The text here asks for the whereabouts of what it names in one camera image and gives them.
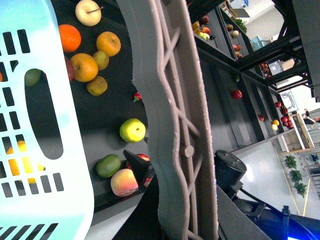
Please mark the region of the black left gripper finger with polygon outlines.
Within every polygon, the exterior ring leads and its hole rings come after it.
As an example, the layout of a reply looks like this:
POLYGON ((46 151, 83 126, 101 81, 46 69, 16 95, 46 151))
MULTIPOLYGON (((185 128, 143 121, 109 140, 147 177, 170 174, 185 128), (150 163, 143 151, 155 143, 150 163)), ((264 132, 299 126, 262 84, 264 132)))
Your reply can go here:
POLYGON ((153 177, 156 175, 151 161, 147 161, 139 155, 128 150, 124 150, 123 154, 138 183, 138 190, 145 191, 151 183, 153 177))

